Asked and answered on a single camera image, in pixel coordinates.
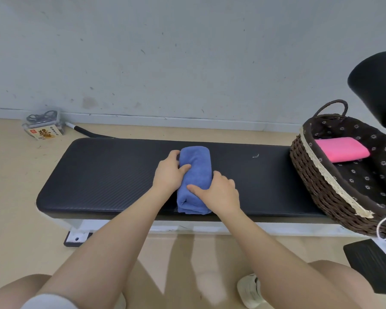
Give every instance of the baseboard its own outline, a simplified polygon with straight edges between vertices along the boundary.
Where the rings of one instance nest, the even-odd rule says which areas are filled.
[[[22,119],[27,113],[28,111],[23,109],[0,108],[0,118],[2,119]],[[63,117],[69,122],[83,124],[114,124],[131,126],[253,130],[294,133],[298,133],[300,128],[300,125],[298,124],[280,124],[262,121],[151,117],[113,114],[86,114],[66,112],[63,113]]]

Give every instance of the carbon fiber texture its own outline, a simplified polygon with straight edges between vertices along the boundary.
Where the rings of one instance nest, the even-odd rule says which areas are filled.
[[[209,148],[213,170],[235,180],[248,215],[324,215],[294,170],[289,147],[106,138],[72,142],[39,193],[37,208],[55,218],[111,218],[151,187],[159,161],[171,150],[194,145]],[[175,196],[160,214],[178,214]]]

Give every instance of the beige floor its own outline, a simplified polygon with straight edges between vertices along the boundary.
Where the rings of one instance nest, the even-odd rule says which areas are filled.
[[[256,131],[84,125],[119,138],[289,145],[295,134]],[[81,135],[71,129],[36,141],[19,121],[0,119],[0,286],[33,273],[52,274],[73,252],[67,232],[43,218],[35,198],[69,144]],[[279,237],[306,261],[343,264],[351,238]],[[132,272],[128,308],[244,308],[235,283],[251,269],[231,236],[150,235]],[[386,296],[380,296],[386,308]]]

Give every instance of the gray wall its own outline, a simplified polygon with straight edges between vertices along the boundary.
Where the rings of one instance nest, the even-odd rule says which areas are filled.
[[[346,81],[380,51],[386,0],[0,0],[0,117],[46,103],[296,130],[344,98],[378,126]]]

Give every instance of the plastic container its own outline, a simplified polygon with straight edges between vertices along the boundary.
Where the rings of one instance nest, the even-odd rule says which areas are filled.
[[[22,120],[22,126],[27,134],[37,140],[45,140],[63,135],[63,122],[60,109],[45,108],[31,111]]]

